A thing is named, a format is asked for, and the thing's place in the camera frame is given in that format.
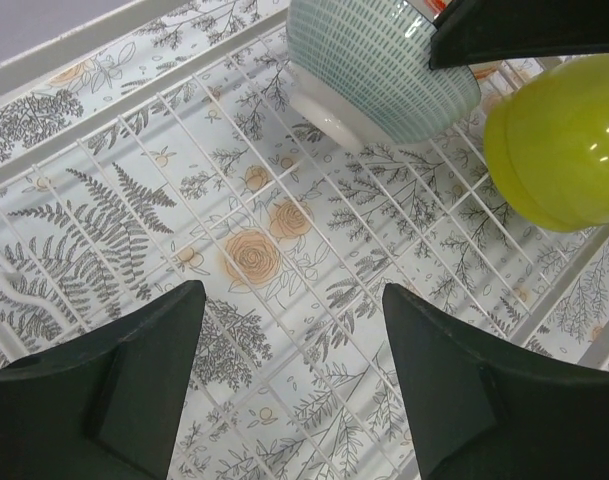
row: leaf illustration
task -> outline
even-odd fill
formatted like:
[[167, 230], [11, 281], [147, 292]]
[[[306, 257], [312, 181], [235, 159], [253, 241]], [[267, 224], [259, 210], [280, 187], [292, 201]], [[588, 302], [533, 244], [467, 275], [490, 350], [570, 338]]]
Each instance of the leaf illustration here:
[[315, 255], [313, 256], [313, 263], [315, 263], [316, 265], [319, 265], [320, 263], [322, 263], [324, 260], [326, 260], [326, 257], [328, 257], [328, 254], [331, 251], [331, 247], [330, 245], [328, 245], [326, 242], [322, 242], [320, 243], [317, 248], [315, 249]]
[[277, 295], [279, 293], [280, 288], [281, 288], [280, 277], [277, 277], [269, 284], [264, 298], [266, 300], [270, 300], [271, 298], [273, 298], [275, 295]]
[[91, 92], [96, 93], [106, 83], [106, 75], [103, 71], [95, 72], [91, 78]]
[[[117, 165], [114, 167], [126, 198], [132, 202], [132, 207], [142, 221], [153, 231], [172, 233], [172, 230], [159, 219], [154, 207], [172, 207], [175, 202], [162, 191], [152, 191], [138, 184], [121, 167]], [[124, 283], [135, 289], [137, 298], [143, 301], [149, 300], [151, 290], [143, 278], [145, 272], [142, 268], [151, 244], [147, 232], [132, 218], [126, 205], [111, 188], [86, 173], [72, 169], [67, 172], [84, 185], [92, 198], [91, 203], [78, 206], [67, 201], [67, 209], [73, 212], [77, 222], [102, 250], [102, 254], [119, 273]], [[121, 316], [118, 302], [121, 293], [119, 282], [70, 221], [60, 204], [40, 205], [11, 212], [9, 215], [43, 220], [60, 230], [57, 235], [43, 239], [41, 247], [38, 246], [36, 237], [31, 238], [29, 247], [36, 255], [39, 254], [40, 262], [58, 286], [66, 292], [78, 313], [86, 313], [90, 310], [92, 302], [99, 301], [104, 304], [110, 317]], [[7, 245], [4, 252], [7, 259], [25, 274], [38, 274], [35, 264], [29, 259], [20, 243], [14, 246]], [[66, 315], [71, 315], [68, 309], [62, 306], [62, 300], [46, 279], [40, 279], [38, 276], [29, 281], [28, 278], [25, 276], [15, 285], [18, 292], [48, 299]], [[7, 316], [9, 322], [14, 322], [14, 328], [44, 338], [54, 335], [50, 330], [50, 320], [46, 320], [48, 316], [44, 317], [44, 312], [40, 309], [18, 306], [1, 295], [1, 292], [0, 301], [15, 309], [11, 313], [17, 312], [16, 316], [12, 317], [10, 314]], [[42, 322], [42, 326], [33, 330], [36, 322]]]
[[299, 290], [299, 288], [302, 286], [302, 279], [298, 276], [298, 275], [293, 275], [291, 277], [291, 282], [288, 288], [288, 294], [289, 296], [293, 296], [295, 295], [295, 293]]
[[124, 65], [125, 63], [130, 62], [135, 55], [135, 50], [135, 42], [129, 42], [124, 45], [117, 56], [117, 63], [119, 65]]
[[262, 332], [262, 318], [252, 312], [241, 315], [230, 303], [209, 298], [193, 363], [194, 373], [206, 386], [211, 382], [223, 383], [235, 391], [242, 386], [248, 387], [253, 370], [222, 335], [214, 318], [237, 341], [238, 348], [251, 358], [256, 368], [273, 357], [271, 346]]
[[0, 109], [0, 165], [13, 151], [31, 148], [82, 116], [82, 104], [66, 89], [55, 94], [32, 92]]
[[246, 283], [242, 282], [241, 280], [234, 280], [228, 287], [228, 291], [231, 293], [250, 293], [252, 290]]

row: dish rack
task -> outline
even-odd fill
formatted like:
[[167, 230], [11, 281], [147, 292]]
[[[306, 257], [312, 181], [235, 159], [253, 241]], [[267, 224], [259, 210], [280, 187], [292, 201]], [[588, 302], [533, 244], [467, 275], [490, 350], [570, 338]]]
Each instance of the dish rack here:
[[[558, 235], [514, 214], [484, 167], [479, 109], [419, 146], [338, 150], [288, 106], [285, 18], [259, 19], [0, 166], [0, 367], [198, 278], [213, 299], [169, 478], [419, 478], [383, 285], [608, 368], [609, 321], [571, 352], [538, 335], [609, 225]], [[504, 62], [484, 102], [563, 60]], [[183, 165], [175, 150], [190, 152]], [[39, 222], [54, 233], [36, 235]], [[582, 328], [563, 331], [590, 336]]]

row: green ceramic bowl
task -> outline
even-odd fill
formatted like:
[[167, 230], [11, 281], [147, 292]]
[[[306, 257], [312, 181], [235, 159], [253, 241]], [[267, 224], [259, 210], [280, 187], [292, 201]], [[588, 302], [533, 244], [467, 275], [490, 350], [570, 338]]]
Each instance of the green ceramic bowl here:
[[286, 31], [291, 105], [351, 150], [426, 140], [480, 101], [468, 67], [429, 68], [435, 27], [404, 0], [292, 0]]

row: rose illustration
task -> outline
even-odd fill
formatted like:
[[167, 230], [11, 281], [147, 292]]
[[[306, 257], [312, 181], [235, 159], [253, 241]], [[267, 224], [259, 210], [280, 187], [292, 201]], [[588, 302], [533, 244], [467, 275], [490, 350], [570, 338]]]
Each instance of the rose illustration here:
[[[311, 209], [305, 203], [301, 203], [300, 206], [309, 217], [313, 218], [313, 212], [311, 212]], [[277, 205], [271, 217], [271, 235], [278, 239], [292, 239], [306, 235], [311, 227], [311, 223], [291, 200]]]
[[603, 330], [604, 330], [604, 327], [602, 327], [601, 325], [598, 325], [595, 328], [593, 328], [593, 330], [591, 331], [591, 340], [592, 341], [597, 340], [597, 337], [599, 337], [602, 334]]
[[246, 170], [244, 180], [246, 181], [246, 187], [251, 192], [257, 192], [269, 182], [269, 175], [264, 167], [251, 165], [248, 167], [248, 170]]
[[93, 61], [90, 59], [84, 60], [72, 67], [64, 70], [59, 75], [54, 76], [48, 82], [52, 87], [63, 87], [64, 85], [68, 85], [76, 78], [84, 75], [84, 72], [88, 72], [95, 69], [95, 65]]
[[[243, 230], [226, 242], [226, 252], [246, 275], [249, 282], [262, 286], [270, 282], [280, 268], [280, 254], [266, 235], [258, 230]], [[244, 278], [226, 261], [228, 274], [240, 282]]]
[[488, 115], [500, 103], [502, 103], [502, 96], [497, 92], [492, 92], [482, 100], [482, 111]]

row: yellow ball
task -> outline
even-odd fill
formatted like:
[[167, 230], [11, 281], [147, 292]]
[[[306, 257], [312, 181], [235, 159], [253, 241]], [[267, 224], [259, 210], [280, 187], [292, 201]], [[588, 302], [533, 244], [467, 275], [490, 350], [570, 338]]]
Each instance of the yellow ball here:
[[511, 206], [544, 228], [609, 223], [609, 55], [544, 72], [489, 115], [485, 153]]

